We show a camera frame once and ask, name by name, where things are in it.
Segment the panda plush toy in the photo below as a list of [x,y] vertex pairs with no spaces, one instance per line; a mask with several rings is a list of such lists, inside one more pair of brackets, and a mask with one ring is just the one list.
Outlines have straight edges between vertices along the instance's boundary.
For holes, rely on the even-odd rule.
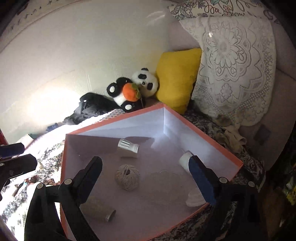
[[142,68],[131,78],[119,77],[107,86],[107,93],[126,113],[145,107],[145,100],[159,90],[159,81],[147,69]]

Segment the floral patterned pillow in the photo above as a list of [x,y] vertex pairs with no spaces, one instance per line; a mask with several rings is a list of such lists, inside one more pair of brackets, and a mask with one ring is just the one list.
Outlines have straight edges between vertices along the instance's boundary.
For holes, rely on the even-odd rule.
[[177,19],[191,19],[198,16],[255,16],[275,21],[274,14],[260,1],[240,0],[195,0],[168,6],[169,12]]

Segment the beige crumpled cloth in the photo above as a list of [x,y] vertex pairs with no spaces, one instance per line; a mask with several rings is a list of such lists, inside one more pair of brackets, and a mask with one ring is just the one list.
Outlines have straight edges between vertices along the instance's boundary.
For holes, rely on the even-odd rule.
[[217,118],[212,118],[212,120],[223,129],[222,133],[215,135],[217,142],[234,154],[243,152],[243,146],[246,145],[247,140],[239,133],[240,125],[233,123],[230,118],[224,115],[218,115]]

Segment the clear tape roll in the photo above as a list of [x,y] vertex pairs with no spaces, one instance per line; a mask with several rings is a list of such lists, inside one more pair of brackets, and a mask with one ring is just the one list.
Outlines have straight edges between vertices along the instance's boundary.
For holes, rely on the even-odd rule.
[[157,204],[171,204],[184,195],[184,188],[179,175],[163,170],[145,178],[145,195]]

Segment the white round lid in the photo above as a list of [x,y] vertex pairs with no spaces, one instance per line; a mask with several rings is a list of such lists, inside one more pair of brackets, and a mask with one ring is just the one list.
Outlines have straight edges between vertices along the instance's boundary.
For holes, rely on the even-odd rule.
[[186,204],[189,207],[198,207],[206,203],[201,191],[199,189],[194,189],[188,194]]

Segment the white pill bottle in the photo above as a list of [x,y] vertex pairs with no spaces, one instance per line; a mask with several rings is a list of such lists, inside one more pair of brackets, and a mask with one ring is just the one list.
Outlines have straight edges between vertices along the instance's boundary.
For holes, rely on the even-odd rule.
[[182,168],[187,172],[190,173],[189,170],[189,160],[190,158],[194,156],[194,154],[190,151],[184,152],[184,154],[179,159],[179,165],[182,166]]

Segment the silver white jar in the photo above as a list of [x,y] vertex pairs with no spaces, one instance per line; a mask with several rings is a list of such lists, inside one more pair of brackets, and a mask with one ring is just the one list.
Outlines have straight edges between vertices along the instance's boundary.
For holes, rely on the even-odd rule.
[[117,152],[121,157],[137,158],[139,145],[121,138],[117,145]]

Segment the white lace pillow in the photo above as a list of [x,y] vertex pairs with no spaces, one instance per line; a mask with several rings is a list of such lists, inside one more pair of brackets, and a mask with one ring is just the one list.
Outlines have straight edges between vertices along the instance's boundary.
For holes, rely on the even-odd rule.
[[271,103],[276,71],[272,25],[254,16],[181,21],[202,50],[192,100],[204,114],[241,126],[260,122]]

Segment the black clothing pile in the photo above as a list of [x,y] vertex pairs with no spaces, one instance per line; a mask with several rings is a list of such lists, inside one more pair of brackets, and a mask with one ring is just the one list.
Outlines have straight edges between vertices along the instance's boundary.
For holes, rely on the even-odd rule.
[[119,109],[114,101],[103,95],[88,92],[80,97],[79,106],[73,114],[63,120],[63,124],[78,125],[84,120],[109,113],[114,109]]

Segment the calligraphy scroll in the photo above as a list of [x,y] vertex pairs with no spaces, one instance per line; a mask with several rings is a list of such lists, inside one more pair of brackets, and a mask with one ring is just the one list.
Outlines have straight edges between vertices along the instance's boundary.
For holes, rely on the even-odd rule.
[[76,0],[46,0],[29,1],[22,8],[19,14],[16,14],[8,26],[1,34],[1,52],[5,47],[26,27],[44,17],[45,15],[77,2]]

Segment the yellow pillow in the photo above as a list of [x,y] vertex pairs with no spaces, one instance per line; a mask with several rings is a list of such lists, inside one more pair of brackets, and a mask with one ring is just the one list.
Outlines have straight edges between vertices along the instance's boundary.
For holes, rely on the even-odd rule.
[[157,64],[157,99],[183,115],[188,107],[201,62],[202,50],[165,52]]

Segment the grey cylinder roll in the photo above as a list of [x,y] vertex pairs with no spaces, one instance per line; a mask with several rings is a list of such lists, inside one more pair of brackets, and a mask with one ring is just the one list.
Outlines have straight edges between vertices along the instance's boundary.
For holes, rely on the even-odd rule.
[[80,205],[82,214],[89,219],[100,222],[110,222],[116,214],[116,210],[99,198],[90,196],[84,204]]

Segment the twine ball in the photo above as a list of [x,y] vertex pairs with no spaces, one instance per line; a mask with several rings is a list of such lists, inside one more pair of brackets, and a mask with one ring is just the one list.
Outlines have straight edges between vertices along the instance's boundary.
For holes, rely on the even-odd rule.
[[133,191],[139,185],[140,173],[135,166],[124,164],[116,170],[114,179],[123,190]]

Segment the blue small object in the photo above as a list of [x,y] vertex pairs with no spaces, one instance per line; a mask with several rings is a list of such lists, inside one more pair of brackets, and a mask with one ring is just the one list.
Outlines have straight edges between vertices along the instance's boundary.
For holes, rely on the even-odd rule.
[[46,128],[46,131],[47,131],[47,132],[51,132],[52,130],[54,130],[54,129],[58,128],[58,127],[59,127],[59,125],[58,125],[57,123],[54,123],[54,124],[48,126],[48,127]]

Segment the pink storage box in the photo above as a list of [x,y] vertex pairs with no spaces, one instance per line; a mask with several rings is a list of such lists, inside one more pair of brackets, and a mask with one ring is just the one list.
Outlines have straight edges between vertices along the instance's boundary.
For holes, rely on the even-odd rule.
[[[139,145],[137,158],[121,157],[117,152],[123,138]],[[186,205],[188,194],[196,183],[179,159],[190,151],[218,177],[231,180],[243,163],[235,155],[203,133],[178,113],[157,104],[133,113],[77,127],[66,135],[61,179],[73,178],[94,156],[102,158],[103,169],[91,196],[116,210],[110,222],[89,219],[89,225],[100,240],[148,240],[171,230],[202,210]],[[135,166],[139,185],[125,191],[116,183],[116,170],[124,164]],[[178,201],[163,205],[151,202],[145,195],[145,178],[167,170],[180,176],[184,195]]]

